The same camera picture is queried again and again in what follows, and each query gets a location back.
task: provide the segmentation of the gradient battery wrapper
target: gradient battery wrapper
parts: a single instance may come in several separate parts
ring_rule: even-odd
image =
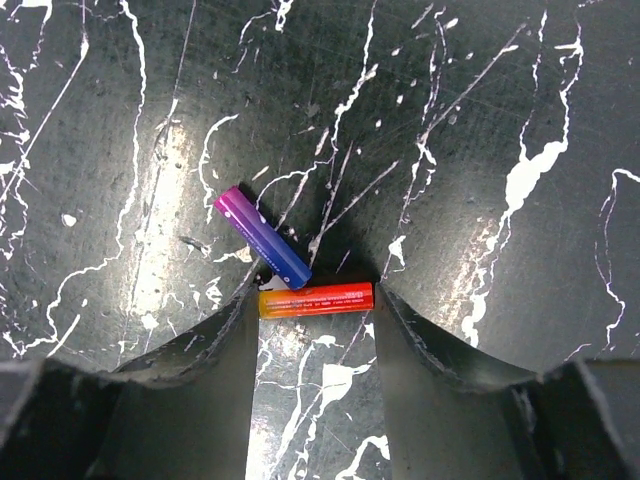
[[[373,309],[373,285],[352,283],[303,288],[297,292],[260,292],[258,304],[263,319],[362,312]]]
[[[304,287],[311,278],[311,270],[238,187],[220,195],[214,205],[289,288],[297,290]]]

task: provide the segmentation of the white vein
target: white vein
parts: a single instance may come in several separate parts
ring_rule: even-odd
[[[351,390],[351,387],[353,386],[353,377],[369,371],[374,361],[375,358],[369,363],[355,368],[331,363],[326,363],[322,366],[322,388],[317,394],[316,399],[314,399],[311,406],[305,412],[303,420],[308,417],[308,414],[311,408],[315,406],[317,399],[322,397],[320,407],[318,409],[318,413],[311,416],[309,428],[307,430],[307,438],[302,445],[302,451],[297,452],[298,458],[291,467],[287,480],[295,480],[296,476],[302,476],[303,478],[306,477],[307,465],[309,463],[309,445],[311,445],[316,439],[318,420],[324,415],[327,407],[331,403],[343,399],[344,396],[349,393],[349,390]],[[298,423],[296,430],[301,424],[302,420]]]
[[[433,9],[433,3],[431,5],[429,5],[427,8],[424,9],[424,12],[422,12],[422,15],[420,15],[418,17],[418,19],[413,22],[413,24],[411,25],[411,30],[414,30],[418,25],[420,25],[420,23],[422,22],[422,20],[424,20],[425,18],[427,18],[427,15],[429,15],[429,12]]]
[[[613,350],[615,347],[611,345],[611,334],[612,332],[620,325],[622,322],[622,318],[624,316],[624,312],[626,309],[626,302],[622,300],[617,293],[615,293],[613,289],[614,277],[613,270],[611,267],[611,258],[609,257],[609,223],[611,221],[611,216],[613,214],[613,210],[616,206],[617,197],[618,197],[618,175],[623,175],[627,177],[629,180],[632,180],[636,183],[640,183],[640,176],[634,175],[629,170],[623,168],[616,168],[611,173],[611,190],[609,195],[605,199],[602,207],[600,208],[600,218],[604,217],[604,225],[602,227],[602,237],[604,240],[604,244],[602,245],[602,255],[600,254],[600,245],[598,241],[595,242],[595,261],[596,267],[598,268],[598,274],[602,279],[602,282],[605,285],[607,290],[607,294],[613,298],[613,300],[618,304],[619,312],[618,315],[612,323],[606,326],[606,338],[607,344],[604,346],[603,350],[609,348]]]
[[[331,172],[329,174],[329,184],[328,187],[331,187],[331,181],[333,179],[333,161],[338,154],[338,132],[340,130],[340,123],[342,122],[342,116],[351,110],[351,107],[355,103],[355,101],[360,96],[360,89],[362,86],[374,78],[376,76],[376,72],[378,71],[378,64],[374,64],[371,69],[368,68],[369,62],[369,46],[371,45],[371,40],[373,39],[373,20],[374,20],[374,12],[376,8],[377,0],[374,0],[371,5],[371,10],[369,12],[369,21],[367,22],[367,38],[364,42],[364,46],[362,47],[362,70],[360,71],[360,77],[356,81],[356,84],[351,89],[351,94],[347,98],[345,103],[340,102],[340,104],[336,107],[334,114],[336,116],[336,120],[333,124],[333,134],[331,135],[331,148],[333,149],[333,154],[331,156]]]
[[[47,319],[49,321],[49,325],[52,327],[53,329],[53,335],[51,336],[51,338],[49,339],[37,339],[34,342],[32,342],[30,345],[25,346],[25,351],[27,348],[36,346],[39,343],[52,343],[52,342],[56,342],[57,341],[57,329],[55,327],[55,323],[54,320],[51,316],[51,312],[58,308],[58,306],[60,305],[60,302],[62,301],[62,290],[64,288],[64,286],[66,285],[66,283],[71,280],[72,278],[76,277],[76,276],[81,276],[84,275],[85,273],[89,272],[89,271],[99,271],[102,268],[104,268],[105,266],[107,266],[107,264],[113,260],[117,260],[118,258],[120,258],[120,255],[122,254],[123,250],[124,250],[124,245],[122,244],[121,238],[122,238],[122,231],[123,231],[123,227],[122,227],[122,222],[124,220],[124,217],[131,211],[131,207],[133,206],[133,203],[135,201],[135,197],[136,197],[136,192],[138,189],[138,183],[139,183],[139,177],[138,177],[138,157],[140,154],[140,144],[138,141],[138,122],[140,120],[140,117],[142,116],[142,110],[144,108],[144,103],[146,100],[146,88],[147,88],[147,74],[146,74],[146,57],[145,57],[145,47],[144,47],[144,42],[142,41],[142,37],[140,37],[140,34],[138,33],[138,17],[136,17],[133,13],[131,13],[131,10],[129,9],[129,3],[127,0],[120,0],[120,5],[123,8],[124,14],[125,16],[131,21],[131,31],[133,34],[133,38],[135,40],[136,45],[138,46],[138,57],[139,57],[139,61],[140,61],[140,103],[138,104],[138,108],[136,111],[136,116],[133,122],[133,139],[132,139],[132,143],[133,143],[133,155],[132,155],[132,159],[131,162],[133,164],[133,183],[131,186],[131,189],[129,190],[129,195],[127,196],[127,199],[125,201],[125,205],[122,208],[122,210],[120,210],[120,213],[118,214],[118,221],[116,222],[116,235],[115,235],[115,241],[118,244],[118,251],[115,255],[111,256],[111,257],[105,257],[103,259],[103,261],[98,265],[98,266],[90,266],[90,267],[86,267],[83,268],[82,270],[77,270],[69,275],[67,275],[67,277],[65,277],[65,279],[62,281],[62,283],[60,284],[60,286],[58,287],[58,291],[57,291],[57,295],[56,295],[56,299],[51,302],[48,306],[47,306]],[[77,322],[72,324],[69,329],[67,329],[67,331],[65,332],[65,334],[63,335],[63,339],[67,339],[70,335],[70,333],[73,331],[73,329],[75,329],[75,327],[77,326]],[[58,341],[58,345],[56,345],[53,350],[51,350],[47,356],[51,356],[53,355],[61,346],[62,346],[63,342],[62,341]]]
[[[300,364],[298,365],[298,382],[296,388],[296,406],[291,412],[291,417],[289,417],[289,421],[284,427],[282,435],[280,436],[280,446],[278,447],[278,451],[276,452],[275,459],[273,463],[269,466],[269,474],[266,478],[271,478],[273,476],[273,472],[282,460],[282,457],[289,449],[289,445],[293,440],[293,436],[296,434],[298,430],[298,420],[300,419],[300,414],[302,413],[302,394],[300,392],[300,387],[302,386],[302,374],[304,372],[304,367],[307,364],[307,360],[309,360],[309,355],[315,349],[314,344],[312,343],[304,355],[300,360]]]
[[[2,253],[4,254],[5,258],[7,258],[7,260],[9,260],[12,256],[13,256],[13,251],[14,251],[14,247],[13,247],[13,240],[21,237],[26,229],[26,225],[27,225],[27,211],[29,209],[28,204],[24,201],[24,199],[22,198],[22,196],[19,193],[19,187],[24,179],[24,169],[28,168],[29,166],[29,160],[28,160],[28,156],[29,153],[31,152],[31,149],[33,148],[33,146],[35,145],[35,142],[38,140],[38,137],[40,136],[40,134],[42,133],[42,131],[44,130],[45,125],[47,124],[47,122],[49,121],[49,119],[51,118],[51,115],[53,114],[53,112],[55,111],[56,107],[58,106],[58,104],[60,103],[60,100],[62,100],[62,97],[64,97],[67,89],[69,88],[69,85],[71,85],[71,82],[73,81],[73,79],[75,78],[76,74],[78,73],[78,70],[80,69],[80,67],[82,66],[87,53],[89,52],[89,38],[87,36],[86,31],[83,29],[82,31],[82,40],[80,43],[80,59],[78,60],[78,62],[76,63],[74,69],[72,70],[71,74],[69,75],[69,78],[67,79],[67,81],[65,82],[64,86],[62,87],[62,90],[60,91],[60,93],[58,94],[58,96],[56,97],[56,99],[54,100],[53,104],[51,105],[51,107],[49,108],[49,110],[47,111],[47,113],[45,114],[44,118],[42,119],[42,122],[40,123],[40,125],[38,126],[38,128],[36,129],[35,134],[33,135],[33,137],[30,138],[29,144],[27,146],[27,148],[23,151],[22,150],[22,145],[24,144],[25,141],[27,141],[27,139],[30,137],[30,132],[25,129],[22,125],[22,123],[20,122],[20,118],[26,118],[27,115],[25,113],[25,104],[24,104],[24,100],[23,100],[23,92],[24,92],[24,77],[17,71],[17,68],[14,68],[11,65],[11,62],[9,61],[9,57],[4,49],[4,47],[0,46],[0,56],[2,56],[3,61],[6,63],[7,67],[9,68],[9,73],[10,75],[14,78],[14,80],[16,80],[17,83],[17,87],[9,87],[9,90],[13,92],[13,95],[9,95],[9,99],[5,99],[4,96],[2,97],[3,100],[3,105],[2,107],[4,108],[5,106],[9,105],[12,106],[15,110],[16,110],[16,114],[14,115],[14,118],[16,118],[16,120],[18,120],[18,125],[21,127],[22,131],[21,133],[17,136],[17,144],[19,145],[19,149],[21,151],[21,156],[20,156],[20,161],[18,162],[18,165],[13,167],[12,164],[12,175],[9,178],[9,181],[5,182],[4,178],[3,178],[3,191],[2,191],[2,195],[0,195],[0,214],[4,213],[4,204],[7,201],[7,197],[9,194],[9,190],[11,189],[11,187],[13,186],[14,182],[16,182],[17,180],[17,184],[15,185],[14,188],[14,198],[20,203],[20,205],[23,208],[23,226],[20,230],[16,231],[16,232],[12,232],[11,237],[9,239],[9,251],[6,252],[4,250],[2,250]],[[0,225],[0,231],[3,231],[4,228],[2,227],[2,225]]]
[[[342,167],[340,168],[340,173],[338,174],[338,179],[336,180],[335,185],[331,189],[331,193],[329,195],[329,201],[327,202],[324,209],[324,218],[322,219],[322,224],[320,225],[320,232],[309,243],[309,251],[311,252],[311,260],[309,263],[309,267],[313,265],[313,262],[316,259],[316,255],[318,254],[318,248],[320,247],[322,236],[325,233],[325,230],[326,230],[325,227],[327,225],[327,222],[329,221],[329,215],[331,215],[331,208],[333,207],[333,202],[335,201],[336,194],[338,193],[338,188],[340,188],[340,183],[342,182],[342,177],[344,175],[344,172],[347,169],[347,163],[349,162],[350,156],[351,156],[351,146],[349,147],[349,150],[347,150],[347,153],[344,156],[344,160],[342,161]]]
[[[264,17],[266,17],[268,15],[271,15],[271,12],[263,13],[262,15],[254,15],[253,17],[251,17],[247,21],[247,23],[244,24],[244,27],[242,27],[242,30],[240,31],[240,38],[238,39],[238,45],[242,45],[242,42],[244,40],[244,34],[247,33],[247,29],[249,28],[251,23],[254,20],[259,20],[259,19],[264,18]]]
[[[324,129],[324,131],[322,132],[322,136],[320,137],[320,141],[316,145],[316,151],[314,152],[314,155],[316,157],[318,155],[320,155],[320,153],[322,152],[322,147],[324,147],[324,142],[327,140],[328,136],[329,136],[329,127],[326,127]]]
[[[545,22],[546,11],[540,22],[541,26],[538,38],[543,38]],[[575,72],[573,75],[570,75],[568,79],[565,78],[560,91],[558,92],[560,101],[564,108],[562,139],[548,142],[543,147],[542,152],[538,153],[533,158],[528,158],[527,149],[522,140],[524,129],[521,130],[521,151],[518,163],[507,175],[505,185],[505,200],[508,208],[500,218],[498,232],[486,241],[487,250],[477,262],[474,275],[478,280],[478,287],[476,287],[470,295],[472,312],[462,320],[461,324],[462,332],[465,337],[469,339],[469,343],[474,347],[477,347],[479,343],[478,330],[475,325],[484,318],[487,310],[486,298],[491,291],[491,286],[493,284],[495,265],[499,259],[500,253],[507,245],[511,236],[511,217],[524,206],[525,200],[534,190],[542,174],[549,172],[549,170],[553,168],[556,160],[562,153],[567,151],[569,146],[570,109],[568,96],[571,88],[578,81],[580,69],[582,67],[584,50],[581,44],[581,33],[582,27],[577,23],[575,41],[571,44],[557,45],[554,47],[556,50],[569,52],[567,55],[561,56],[559,59],[559,63],[562,66],[565,75],[567,74],[567,68],[565,66],[566,61],[568,59],[577,58],[577,67],[575,68]],[[532,72],[532,75],[534,73],[537,74],[537,67],[534,67]],[[534,77],[534,81],[535,85],[537,85],[537,76]],[[487,258],[490,259],[488,266],[486,266],[486,264],[483,265]]]
[[[353,457],[351,461],[351,465],[349,465],[346,469],[342,470],[338,475],[336,475],[335,480],[347,480],[348,477],[351,477],[352,480],[357,480],[357,472],[358,467],[360,466],[360,462],[362,461],[362,456],[364,455],[365,450],[368,445],[374,445],[380,450],[380,454],[386,459],[390,460],[391,457],[389,455],[389,441],[387,440],[386,435],[382,435],[381,437],[371,436],[365,438],[360,446],[356,450],[356,455]]]
[[[582,345],[580,345],[578,348],[576,348],[573,352],[571,352],[569,355],[567,355],[567,358],[564,359],[565,362],[568,362],[571,357],[573,357],[575,354],[577,354],[580,350],[582,350],[584,347],[590,347],[591,344],[590,343],[583,343]]]
[[[236,68],[233,69],[233,71],[231,73],[238,73],[238,70],[240,70],[240,65],[242,65],[242,62],[244,62],[245,57],[247,56],[247,51],[249,50],[248,47],[245,47],[242,51],[242,56],[240,57],[240,60],[238,61],[238,64],[236,65]]]
[[[211,219],[213,218],[213,203],[211,203],[210,201],[213,198],[213,194],[214,194],[213,188],[209,186],[209,182],[207,182],[207,180],[204,177],[204,166],[209,163],[209,159],[211,158],[211,155],[209,153],[209,146],[208,146],[209,140],[211,139],[211,135],[213,135],[214,132],[217,132],[222,125],[232,120],[235,120],[236,118],[238,118],[238,115],[239,114],[236,113],[235,115],[228,115],[218,120],[216,123],[211,125],[211,128],[209,128],[209,131],[207,132],[207,135],[204,137],[204,142],[202,145],[202,154],[200,155],[200,159],[198,160],[198,176],[200,178],[200,184],[202,185],[202,188],[204,190],[204,197],[202,198],[202,206],[207,211],[207,225],[211,223]],[[215,149],[215,142],[211,147],[212,151],[214,149]]]

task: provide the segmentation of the marble pattern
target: marble pattern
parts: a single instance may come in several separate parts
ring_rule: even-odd
[[[264,277],[212,208],[239,182],[499,358],[637,357],[639,14],[0,0],[2,358],[112,370]],[[390,478],[370,319],[260,342],[248,478]]]

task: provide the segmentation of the scratch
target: scratch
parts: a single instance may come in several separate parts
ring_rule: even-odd
[[[184,58],[187,53],[187,45],[189,43],[189,35],[191,33],[191,26],[193,25],[193,17],[196,11],[197,1],[193,0],[191,4],[191,14],[189,15],[189,25],[187,26],[187,32],[184,36],[184,43],[182,44],[182,53],[180,54],[180,63],[178,64],[178,74],[176,75],[176,82],[173,85],[173,99],[176,98],[176,93],[178,91],[178,82],[180,81],[180,75],[182,74],[182,65],[184,63]]]
[[[340,265],[338,265],[338,268],[336,269],[336,273],[340,271],[340,269],[344,265],[344,262],[347,260],[347,257],[349,256],[350,253],[351,253],[351,249],[347,250],[347,253],[344,254],[344,257],[342,257],[342,260],[340,261]]]
[[[384,177],[386,177],[394,168],[396,168],[398,166],[398,163],[400,161],[396,160],[395,162],[393,162],[391,164],[391,166],[389,166],[385,171],[383,171],[380,175],[378,175],[376,177],[376,179],[371,182],[369,185],[367,185],[367,187],[362,190],[362,192],[360,192],[358,195],[356,195],[355,197],[353,197],[353,199],[351,200],[351,202],[349,203],[349,205],[347,205],[344,210],[342,210],[333,220],[331,220],[331,222],[329,223],[329,225],[327,225],[327,228],[325,230],[328,231],[331,227],[333,227],[343,216],[345,213],[347,213],[349,210],[351,210],[351,208],[358,203],[358,201],[367,194],[367,192],[369,190],[371,190],[380,180],[382,180]]]
[[[347,452],[349,452],[349,453],[353,453],[353,452],[349,449],[349,447],[347,447],[344,443],[342,443],[342,440],[340,440],[338,437],[336,437],[336,436],[334,435],[334,433],[333,433],[331,430],[329,430],[327,427],[324,427],[324,429],[325,429],[327,432],[329,432],[329,435],[331,435],[333,438],[335,438],[335,439],[336,439],[336,441],[337,441],[340,445],[342,445],[342,446],[344,447],[344,449],[345,449]]]
[[[515,39],[518,36],[518,34],[526,27],[526,25],[527,25],[526,23],[523,23],[522,25],[520,25],[516,29],[515,33],[507,41],[507,43],[504,45],[504,47],[502,47],[500,52],[498,52],[498,54],[491,59],[491,61],[487,64],[487,66],[484,67],[484,69],[476,76],[476,78],[473,80],[473,82],[471,82],[467,86],[467,88],[458,96],[458,98],[456,98],[453,102],[451,102],[449,107],[447,107],[444,110],[444,112],[442,112],[438,117],[436,117],[429,124],[429,127],[427,128],[427,130],[420,137],[421,143],[426,143],[427,142],[427,140],[429,138],[429,134],[433,131],[433,129],[436,126],[438,126],[440,124],[440,122],[442,122],[442,120],[447,118],[449,113],[451,113],[451,111],[456,107],[456,105],[458,105],[469,94],[469,92],[471,92],[471,90],[473,90],[476,87],[476,85],[478,85],[480,80],[482,80],[487,75],[487,73],[489,73],[489,71],[493,68],[493,66],[496,64],[496,62],[506,53],[505,51],[507,51],[509,49],[509,47],[511,47],[511,45],[515,41]]]
[[[3,203],[3,202],[5,202],[7,200],[7,193],[9,191],[9,189],[11,188],[11,185],[15,181],[16,177],[18,177],[18,175],[20,175],[22,173],[23,166],[24,166],[25,162],[27,161],[27,157],[29,156],[29,153],[31,152],[31,149],[35,145],[36,140],[38,140],[38,137],[42,133],[42,130],[44,129],[44,127],[47,124],[47,122],[49,121],[49,118],[51,118],[51,115],[53,114],[54,110],[56,109],[56,107],[60,103],[60,100],[62,100],[62,97],[64,96],[64,94],[66,93],[67,89],[69,88],[69,85],[71,85],[71,82],[73,81],[73,78],[76,76],[76,73],[78,73],[78,70],[82,66],[82,63],[84,62],[84,59],[87,57],[87,53],[88,52],[89,52],[89,37],[87,36],[87,32],[83,31],[82,32],[82,43],[80,44],[80,60],[78,60],[78,63],[76,63],[76,66],[74,67],[73,71],[71,72],[71,75],[69,76],[69,78],[67,79],[66,83],[62,87],[62,90],[60,91],[60,93],[58,94],[56,99],[54,100],[53,104],[51,105],[51,108],[49,108],[49,110],[47,111],[47,114],[42,119],[42,122],[40,123],[40,126],[36,130],[36,133],[33,135],[33,138],[31,139],[31,142],[29,142],[29,145],[27,146],[26,150],[24,151],[24,153],[20,157],[20,162],[18,163],[16,168],[13,170],[13,175],[11,176],[11,178],[9,178],[9,181],[7,182],[7,184],[5,185],[4,190],[2,191],[2,196],[0,196],[0,203]]]
[[[322,242],[322,237],[326,231],[326,225],[329,221],[329,215],[331,215],[331,209],[333,208],[333,202],[335,201],[336,194],[338,193],[338,188],[340,187],[340,183],[342,182],[342,177],[344,176],[344,172],[347,168],[347,163],[349,163],[349,157],[351,156],[351,148],[353,147],[353,143],[349,145],[349,150],[347,150],[346,155],[344,156],[344,160],[342,161],[342,168],[340,169],[340,173],[338,174],[338,180],[336,184],[333,186],[331,190],[331,194],[329,196],[329,201],[326,204],[324,210],[324,218],[322,219],[322,224],[320,225],[320,232],[318,235],[309,243],[309,251],[311,252],[311,260],[309,262],[309,267],[313,265],[313,262],[316,259],[316,255],[318,254],[318,249],[320,248],[320,243]]]

